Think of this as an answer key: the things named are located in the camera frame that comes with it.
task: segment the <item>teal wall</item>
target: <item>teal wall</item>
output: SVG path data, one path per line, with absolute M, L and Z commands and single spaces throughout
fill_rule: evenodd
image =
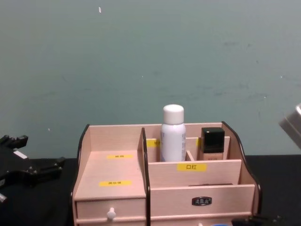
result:
M 226 121 L 247 154 L 301 153 L 278 125 L 301 102 L 301 3 L 1 0 L 0 135 L 75 157 L 90 124 Z

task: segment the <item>wooden compartment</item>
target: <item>wooden compartment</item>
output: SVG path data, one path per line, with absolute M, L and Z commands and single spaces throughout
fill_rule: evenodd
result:
M 198 161 L 202 127 L 225 130 L 223 160 Z M 87 125 L 72 191 L 76 226 L 209 226 L 260 212 L 238 135 L 224 122 L 186 124 L 186 161 L 159 162 L 160 124 Z M 206 206 L 196 197 L 211 197 Z M 116 217 L 107 218 L 114 208 Z

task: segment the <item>white drawer knob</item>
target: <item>white drawer knob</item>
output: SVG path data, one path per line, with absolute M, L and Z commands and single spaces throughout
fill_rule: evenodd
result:
M 108 219 L 113 220 L 116 217 L 116 213 L 113 207 L 110 208 L 110 211 L 107 212 Z

